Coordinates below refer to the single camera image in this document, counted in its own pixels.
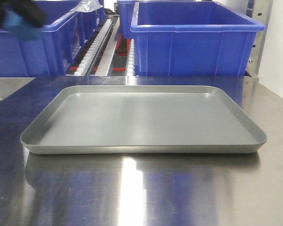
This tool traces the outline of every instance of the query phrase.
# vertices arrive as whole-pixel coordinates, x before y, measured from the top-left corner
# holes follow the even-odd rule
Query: metal rail
[[[88,49],[86,55],[84,56],[76,72],[74,73],[74,76],[86,76],[90,74],[100,54],[100,50],[104,46],[104,43],[108,37],[111,28],[112,28],[112,21],[111,19],[108,19],[101,28],[99,34],[93,41],[92,45]]]
[[[112,60],[115,53],[115,48],[118,41],[119,36],[119,18],[117,19],[117,22],[114,26],[114,29],[112,31],[111,37],[107,43],[105,52],[101,58],[101,61],[99,63],[98,69],[95,73],[95,76],[109,76],[112,73]]]
[[[134,40],[131,39],[128,58],[126,63],[125,76],[134,76]]]

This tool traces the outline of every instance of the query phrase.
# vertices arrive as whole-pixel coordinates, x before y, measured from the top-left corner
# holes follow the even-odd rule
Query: plastic bag
[[[98,0],[82,0],[72,11],[90,13],[103,7]]]

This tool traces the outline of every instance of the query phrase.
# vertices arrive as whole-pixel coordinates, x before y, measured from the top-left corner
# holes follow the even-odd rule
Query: metal tray
[[[266,134],[210,86],[72,86],[21,134],[36,154],[252,153]]]

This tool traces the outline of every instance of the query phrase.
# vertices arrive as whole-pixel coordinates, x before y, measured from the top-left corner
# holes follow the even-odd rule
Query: white wall
[[[114,11],[114,2],[117,2],[117,0],[104,0],[105,8],[109,8]]]
[[[274,0],[258,76],[283,97],[283,0]]]

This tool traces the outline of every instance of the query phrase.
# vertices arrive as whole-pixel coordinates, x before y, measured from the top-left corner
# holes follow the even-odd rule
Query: tray rim
[[[75,92],[76,89],[90,89],[91,87],[95,88],[95,89],[117,89],[117,88],[121,88],[121,89],[128,89],[130,90],[130,88],[133,89],[140,89],[140,91],[135,91],[135,92],[130,92],[130,91],[121,91],[121,92],[111,92],[111,91],[98,91],[98,92],[84,92],[84,91],[80,91],[80,92]],[[76,93],[197,93],[197,92],[183,92],[183,91],[177,91],[177,92],[157,92],[157,91],[151,91],[151,90],[155,90],[157,88],[161,88],[161,89],[175,89],[175,88],[180,88],[180,89],[205,89],[206,91],[209,92],[199,92],[200,94],[214,94],[214,93],[221,93],[223,98],[226,98],[226,101],[229,102],[229,104],[235,108],[235,110],[239,110],[240,113],[247,119],[249,120],[253,126],[257,127],[257,130],[259,130],[259,132],[261,133],[261,136],[263,137],[262,141],[260,142],[256,142],[253,144],[224,144],[224,145],[201,145],[201,144],[195,144],[195,145],[36,145],[36,144],[30,144],[29,142],[25,141],[25,136],[26,133],[28,133],[29,130],[31,130],[31,127],[33,127],[38,120],[40,120],[40,118],[46,114],[46,111],[48,111],[51,107],[51,105],[55,104],[55,102],[58,99],[62,99],[62,101],[64,101],[68,96],[76,94]],[[72,149],[75,147],[80,147],[80,148],[88,148],[90,150],[92,149],[97,149],[99,150],[98,152],[90,152],[90,153],[130,153],[127,151],[120,151],[120,152],[110,152],[107,151],[107,149],[136,149],[137,152],[135,153],[149,153],[150,149],[154,149],[154,148],[164,148],[166,149],[165,152],[160,152],[160,151],[151,151],[151,153],[170,153],[168,150],[169,149],[174,149],[175,147],[177,149],[185,149],[186,147],[207,147],[208,149],[210,147],[216,147],[216,146],[220,146],[220,147],[231,147],[231,146],[235,146],[235,147],[243,147],[243,146],[253,146],[255,147],[253,151],[250,152],[243,152],[243,153],[253,153],[255,151],[257,151],[266,141],[267,141],[267,135],[266,133],[261,129],[260,126],[258,126],[246,113],[245,111],[236,103],[234,102],[222,89],[217,88],[217,87],[213,87],[213,86],[199,86],[199,85],[74,85],[74,86],[69,86],[66,87],[64,89],[62,89],[49,103],[48,105],[34,118],[34,120],[29,123],[29,125],[25,128],[25,130],[21,133],[20,135],[20,141],[22,143],[22,145],[24,147],[26,147],[30,152],[35,153],[35,154],[43,154],[42,151],[37,151],[35,150],[35,148],[39,149],[43,149],[43,148],[65,148],[65,149]],[[138,151],[138,149],[144,149],[145,151],[140,152]],[[194,152],[194,151],[190,151],[190,152],[174,152],[174,153],[210,153],[210,152]]]

